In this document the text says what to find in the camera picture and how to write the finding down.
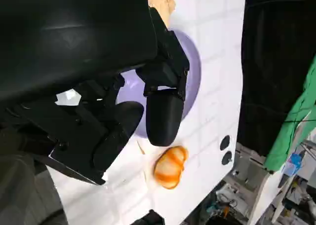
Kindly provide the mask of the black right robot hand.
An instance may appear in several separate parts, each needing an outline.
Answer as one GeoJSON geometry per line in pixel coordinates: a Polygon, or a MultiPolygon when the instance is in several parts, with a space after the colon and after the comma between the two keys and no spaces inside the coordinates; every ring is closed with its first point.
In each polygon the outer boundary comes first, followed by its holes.
{"type": "Polygon", "coordinates": [[[136,220],[134,225],[165,225],[165,221],[162,216],[151,209],[148,214],[136,220]]]}

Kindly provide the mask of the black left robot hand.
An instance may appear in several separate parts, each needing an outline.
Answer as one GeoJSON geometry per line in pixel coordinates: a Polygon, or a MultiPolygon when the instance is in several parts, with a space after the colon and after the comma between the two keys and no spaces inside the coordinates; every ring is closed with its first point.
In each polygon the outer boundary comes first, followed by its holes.
{"type": "Polygon", "coordinates": [[[169,146],[189,69],[148,0],[0,0],[0,133],[66,176],[103,185],[143,117],[169,146]]]}

